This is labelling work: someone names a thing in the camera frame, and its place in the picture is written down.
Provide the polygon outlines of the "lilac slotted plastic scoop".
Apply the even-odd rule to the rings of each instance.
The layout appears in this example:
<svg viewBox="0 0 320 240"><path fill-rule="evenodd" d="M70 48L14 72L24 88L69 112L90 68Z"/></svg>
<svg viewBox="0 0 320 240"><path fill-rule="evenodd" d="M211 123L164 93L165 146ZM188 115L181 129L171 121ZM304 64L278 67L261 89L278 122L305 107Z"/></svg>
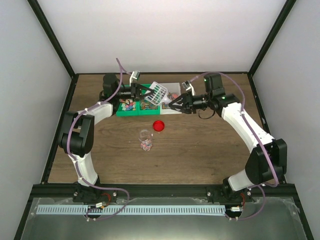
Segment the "lilac slotted plastic scoop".
<svg viewBox="0 0 320 240"><path fill-rule="evenodd" d="M168 93L169 91L166 87L154 81L150 85L149 90L146 91L145 94L147 96L144 99L156 106L162 103L169 104L172 100L169 99Z"/></svg>

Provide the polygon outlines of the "green bin with star candies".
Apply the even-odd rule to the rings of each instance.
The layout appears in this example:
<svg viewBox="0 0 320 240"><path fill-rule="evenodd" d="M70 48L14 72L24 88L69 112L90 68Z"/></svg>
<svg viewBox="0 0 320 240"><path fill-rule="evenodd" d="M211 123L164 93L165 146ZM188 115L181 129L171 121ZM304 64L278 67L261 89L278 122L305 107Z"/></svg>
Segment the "green bin with star candies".
<svg viewBox="0 0 320 240"><path fill-rule="evenodd" d="M139 110L139 101L133 101L132 99L120 99L116 116L135 117L139 115Z"/></svg>

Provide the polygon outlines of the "green bin with square lollipops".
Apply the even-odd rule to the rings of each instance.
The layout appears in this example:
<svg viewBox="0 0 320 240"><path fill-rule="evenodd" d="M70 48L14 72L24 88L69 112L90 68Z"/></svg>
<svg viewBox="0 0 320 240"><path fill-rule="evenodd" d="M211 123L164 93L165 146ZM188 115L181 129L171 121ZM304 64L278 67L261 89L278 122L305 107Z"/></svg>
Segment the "green bin with square lollipops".
<svg viewBox="0 0 320 240"><path fill-rule="evenodd" d="M149 101L143 99L139 101L139 115L140 116L153 116L160 114L160 107L158 105L154 105Z"/></svg>

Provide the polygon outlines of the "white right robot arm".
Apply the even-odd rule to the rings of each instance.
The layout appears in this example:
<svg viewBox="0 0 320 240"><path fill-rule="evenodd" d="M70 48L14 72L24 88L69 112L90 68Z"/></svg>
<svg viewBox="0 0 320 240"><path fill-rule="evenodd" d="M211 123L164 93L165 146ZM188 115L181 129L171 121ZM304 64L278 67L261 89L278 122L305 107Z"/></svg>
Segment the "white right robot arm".
<svg viewBox="0 0 320 240"><path fill-rule="evenodd" d="M262 184L277 187L287 171L287 144L275 139L245 111L245 99L227 94L220 72L206 72L205 93L197 95L192 80L182 83L185 93L178 96L169 107L184 114L207 108L226 121L240 136L250 153L243 170L223 180L222 195L229 202L240 196L240 191Z"/></svg>

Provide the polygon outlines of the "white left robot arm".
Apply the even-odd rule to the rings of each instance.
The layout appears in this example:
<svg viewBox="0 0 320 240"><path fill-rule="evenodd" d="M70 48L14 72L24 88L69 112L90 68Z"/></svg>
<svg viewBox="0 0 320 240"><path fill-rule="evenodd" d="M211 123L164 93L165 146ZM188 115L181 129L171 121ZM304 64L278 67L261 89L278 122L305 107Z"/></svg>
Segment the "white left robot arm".
<svg viewBox="0 0 320 240"><path fill-rule="evenodd" d="M86 186L84 195L89 201L97 202L102 189L96 185L99 176L96 173L91 150L94 144L95 125L117 112L121 100L142 100L154 91L138 83L139 71L130 74L129 85L125 86L121 78L114 73L103 76L103 90L98 102L80 111L67 111L64 114L58 137L58 145L72 160L78 177L77 182Z"/></svg>

